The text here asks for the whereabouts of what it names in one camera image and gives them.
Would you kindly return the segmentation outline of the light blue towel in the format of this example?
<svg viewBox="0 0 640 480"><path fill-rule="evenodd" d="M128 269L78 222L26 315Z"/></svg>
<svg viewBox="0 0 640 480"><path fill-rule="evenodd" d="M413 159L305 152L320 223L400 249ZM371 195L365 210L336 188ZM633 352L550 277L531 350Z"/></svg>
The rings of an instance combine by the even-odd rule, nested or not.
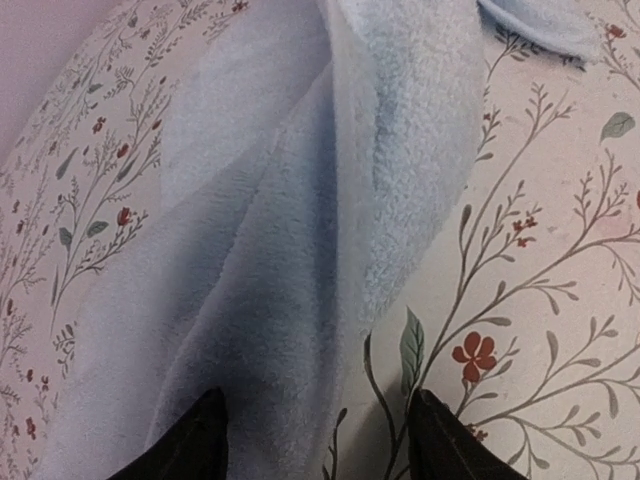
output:
<svg viewBox="0 0 640 480"><path fill-rule="evenodd" d="M481 19L590 60L574 1L263 1L163 142L163 213L81 311L38 479L109 479L208 390L224 479L316 479L355 348L477 155Z"/></svg>

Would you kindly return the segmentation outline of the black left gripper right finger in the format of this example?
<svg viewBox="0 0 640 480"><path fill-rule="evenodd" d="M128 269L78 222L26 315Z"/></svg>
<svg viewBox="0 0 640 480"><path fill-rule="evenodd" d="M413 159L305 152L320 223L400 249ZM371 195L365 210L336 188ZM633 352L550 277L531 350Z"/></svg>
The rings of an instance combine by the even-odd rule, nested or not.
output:
<svg viewBox="0 0 640 480"><path fill-rule="evenodd" d="M407 417L409 472L424 480L523 480L484 447L429 390L413 392Z"/></svg>

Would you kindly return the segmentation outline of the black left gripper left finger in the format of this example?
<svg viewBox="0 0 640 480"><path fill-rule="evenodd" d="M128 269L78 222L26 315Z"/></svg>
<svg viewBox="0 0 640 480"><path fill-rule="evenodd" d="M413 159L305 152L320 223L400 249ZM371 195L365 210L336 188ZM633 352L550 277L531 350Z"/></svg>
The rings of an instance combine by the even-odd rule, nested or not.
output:
<svg viewBox="0 0 640 480"><path fill-rule="evenodd" d="M219 480L227 475L228 414L221 389L206 391L139 458L109 480Z"/></svg>

